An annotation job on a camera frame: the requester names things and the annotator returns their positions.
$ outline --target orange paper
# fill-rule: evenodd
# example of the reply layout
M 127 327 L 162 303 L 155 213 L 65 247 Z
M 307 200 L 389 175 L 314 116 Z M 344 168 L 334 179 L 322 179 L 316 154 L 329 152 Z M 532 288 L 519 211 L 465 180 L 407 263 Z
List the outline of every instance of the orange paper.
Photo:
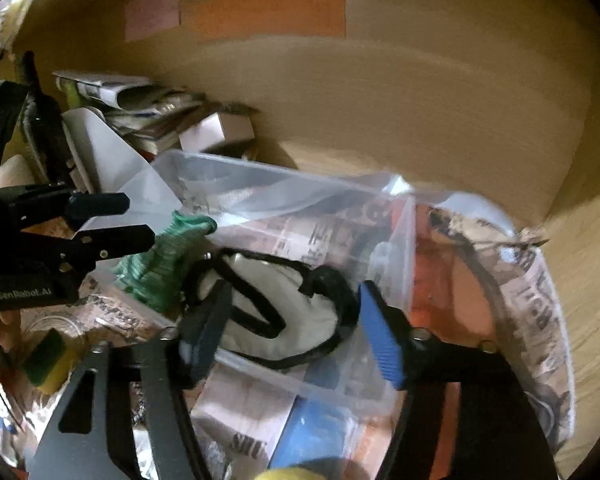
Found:
M 190 16 L 204 40 L 257 34 L 331 36 L 346 34 L 346 0 L 207 0 Z

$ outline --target yellow sponge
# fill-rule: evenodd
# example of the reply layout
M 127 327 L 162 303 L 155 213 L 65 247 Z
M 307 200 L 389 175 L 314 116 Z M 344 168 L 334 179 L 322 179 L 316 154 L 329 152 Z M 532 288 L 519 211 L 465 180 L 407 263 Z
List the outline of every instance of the yellow sponge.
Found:
M 60 389 L 79 360 L 80 356 L 52 328 L 27 357 L 24 372 L 31 384 L 51 395 Z
M 325 478 L 301 467 L 285 467 L 269 469 L 256 476 L 255 480 L 325 480 Z

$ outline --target pink sticky note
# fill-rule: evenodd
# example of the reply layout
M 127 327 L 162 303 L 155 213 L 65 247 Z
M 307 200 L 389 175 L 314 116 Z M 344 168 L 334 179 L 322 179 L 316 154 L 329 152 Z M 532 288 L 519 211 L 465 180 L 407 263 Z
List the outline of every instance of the pink sticky note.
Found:
M 125 41 L 142 40 L 180 25 L 179 0 L 132 0 L 125 7 Z

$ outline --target green sponge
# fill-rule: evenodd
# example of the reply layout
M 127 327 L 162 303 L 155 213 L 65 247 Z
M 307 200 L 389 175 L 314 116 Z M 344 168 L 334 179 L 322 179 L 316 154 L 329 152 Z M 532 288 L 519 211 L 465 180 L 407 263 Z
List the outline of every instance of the green sponge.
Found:
M 199 251 L 193 249 L 217 228 L 208 216 L 186 216 L 174 211 L 171 224 L 155 237 L 151 249 L 125 256 L 114 267 L 116 286 L 150 309 L 169 313 L 178 303 L 191 264 L 200 257 Z
M 51 395 L 60 389 L 79 360 L 79 355 L 64 343 L 58 330 L 52 328 L 29 354 L 23 368 L 31 384 Z

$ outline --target metal screw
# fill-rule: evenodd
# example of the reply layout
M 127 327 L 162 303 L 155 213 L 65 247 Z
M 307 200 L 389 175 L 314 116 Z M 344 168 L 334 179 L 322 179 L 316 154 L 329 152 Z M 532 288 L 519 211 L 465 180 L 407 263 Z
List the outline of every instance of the metal screw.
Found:
M 426 328 L 417 326 L 416 328 L 411 329 L 411 338 L 416 341 L 428 341 L 431 339 L 431 332 Z
M 168 326 L 162 333 L 160 334 L 160 339 L 163 341 L 167 341 L 169 339 L 176 339 L 178 336 L 178 327 L 176 326 Z
M 101 341 L 97 344 L 95 344 L 93 347 L 91 347 L 91 351 L 94 354 L 102 354 L 107 347 L 109 346 L 109 343 L 107 343 L 106 341 Z
M 498 347 L 493 341 L 480 341 L 478 348 L 487 354 L 497 354 Z

